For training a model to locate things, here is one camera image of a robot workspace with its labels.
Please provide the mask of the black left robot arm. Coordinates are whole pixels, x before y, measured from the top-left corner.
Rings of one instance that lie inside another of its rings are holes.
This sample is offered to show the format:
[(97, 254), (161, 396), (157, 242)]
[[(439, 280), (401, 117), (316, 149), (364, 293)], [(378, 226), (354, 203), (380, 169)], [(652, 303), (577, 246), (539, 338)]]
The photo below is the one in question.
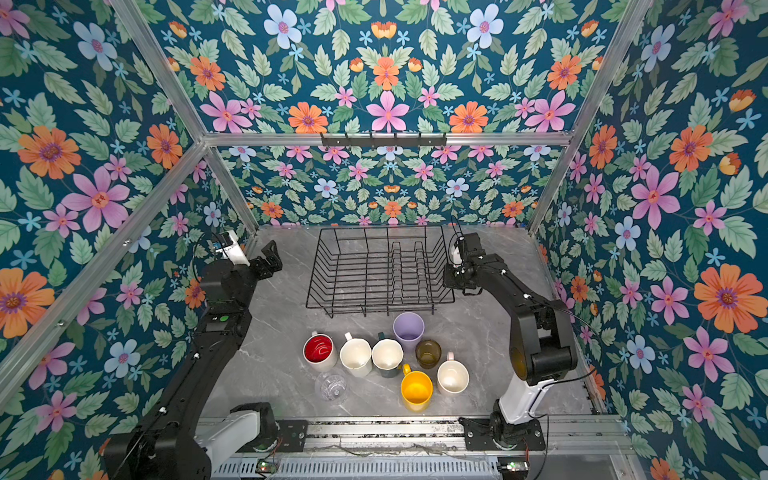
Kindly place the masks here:
[(160, 399), (129, 433), (115, 434), (104, 450), (112, 479), (209, 479), (246, 445), (263, 450), (279, 441), (266, 402), (237, 406), (204, 432), (197, 430), (219, 376), (240, 350), (253, 316), (259, 281), (283, 268), (275, 241), (260, 255), (238, 259), (238, 248), (208, 265), (202, 288), (208, 308), (193, 332), (189, 352)]

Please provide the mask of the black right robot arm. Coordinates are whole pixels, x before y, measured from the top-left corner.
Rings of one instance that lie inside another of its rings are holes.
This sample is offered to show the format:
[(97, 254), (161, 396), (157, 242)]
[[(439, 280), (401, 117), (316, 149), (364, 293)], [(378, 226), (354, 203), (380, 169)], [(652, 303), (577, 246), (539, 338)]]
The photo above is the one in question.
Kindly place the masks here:
[(514, 377), (489, 418), (493, 442), (511, 449), (541, 431), (538, 408), (548, 390), (578, 364), (569, 308), (515, 275), (477, 233), (459, 233), (443, 269), (445, 287), (464, 295), (489, 293), (510, 317), (508, 351)]

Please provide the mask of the white faceted mug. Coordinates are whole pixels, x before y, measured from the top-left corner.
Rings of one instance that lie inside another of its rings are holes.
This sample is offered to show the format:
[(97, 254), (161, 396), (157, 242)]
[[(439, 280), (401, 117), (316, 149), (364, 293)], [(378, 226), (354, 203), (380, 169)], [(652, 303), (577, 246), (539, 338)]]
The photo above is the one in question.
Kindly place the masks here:
[(370, 343), (364, 338), (354, 337), (350, 332), (345, 333), (344, 338), (345, 343), (339, 353), (343, 367), (354, 377), (366, 377), (373, 368)]

